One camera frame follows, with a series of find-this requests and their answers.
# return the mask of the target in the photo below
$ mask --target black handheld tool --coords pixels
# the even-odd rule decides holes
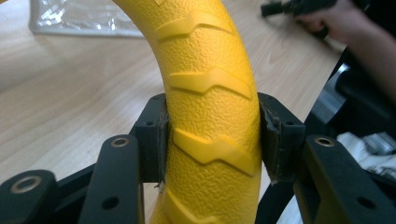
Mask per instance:
[[[262,5],[262,16],[264,18],[280,13],[291,13],[294,16],[304,15],[335,5],[337,0],[290,0],[288,2],[273,2]],[[370,6],[369,0],[353,0],[354,4],[366,10]],[[324,27],[321,31],[314,33],[318,38],[325,38],[329,29]]]

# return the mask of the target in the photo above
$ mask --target clamp jaw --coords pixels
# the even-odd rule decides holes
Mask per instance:
[[[341,144],[305,138],[304,125],[277,99],[259,99],[262,160],[273,184],[294,181],[304,223],[396,220],[394,195],[384,194]],[[58,182],[43,170],[10,178],[0,187],[0,224],[144,223],[143,183],[165,180],[168,122],[165,96],[156,95],[129,134],[103,143],[96,164]]]

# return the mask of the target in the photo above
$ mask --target plastic bag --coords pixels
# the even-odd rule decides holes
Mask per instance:
[[[35,34],[143,36],[111,0],[31,0]]]

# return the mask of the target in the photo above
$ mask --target yellow tire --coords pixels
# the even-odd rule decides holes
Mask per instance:
[[[260,112],[243,43],[220,0],[114,0],[151,45],[170,121],[151,223],[254,223]]]

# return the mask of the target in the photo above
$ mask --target person's hand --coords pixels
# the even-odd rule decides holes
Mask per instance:
[[[310,32],[319,32],[326,26],[329,37],[348,44],[353,36],[367,29],[370,21],[350,0],[337,0],[330,8],[300,15],[296,20]]]

